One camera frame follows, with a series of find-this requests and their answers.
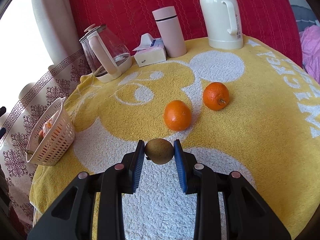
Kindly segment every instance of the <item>kettle lid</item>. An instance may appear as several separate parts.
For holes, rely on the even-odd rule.
[[[90,25],[88,28],[86,28],[86,29],[84,30],[84,32],[87,32],[87,33],[79,40],[81,43],[84,43],[84,42],[85,42],[85,40],[87,39],[87,36],[88,36],[89,34],[95,32],[95,31],[100,32],[100,31],[102,31],[103,29],[106,28],[106,25],[105,25],[105,24],[102,24],[102,25],[97,26],[97,27],[94,27],[94,26],[95,26],[95,24],[92,24],[92,25]]]

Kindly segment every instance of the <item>glass kettle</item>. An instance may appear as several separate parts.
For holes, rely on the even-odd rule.
[[[103,83],[120,77],[132,65],[127,47],[103,24],[92,24],[79,41],[94,76]]]

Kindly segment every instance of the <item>plastic basket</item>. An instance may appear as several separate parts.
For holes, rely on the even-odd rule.
[[[75,129],[63,106],[64,98],[57,98],[44,112],[33,128],[26,148],[27,162],[38,165],[53,166],[68,150],[75,138]],[[38,135],[42,126],[55,112],[60,111],[56,121],[40,144]]]

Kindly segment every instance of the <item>pink bottle cap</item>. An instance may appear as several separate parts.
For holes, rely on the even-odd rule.
[[[152,11],[152,14],[156,21],[174,17],[177,15],[174,6],[168,6],[154,10]]]

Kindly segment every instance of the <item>kettle lid knob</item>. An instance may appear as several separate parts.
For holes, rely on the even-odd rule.
[[[90,25],[88,28],[86,28],[86,29],[84,30],[84,32],[89,32],[89,31],[91,31],[94,26],[95,26],[95,24]]]

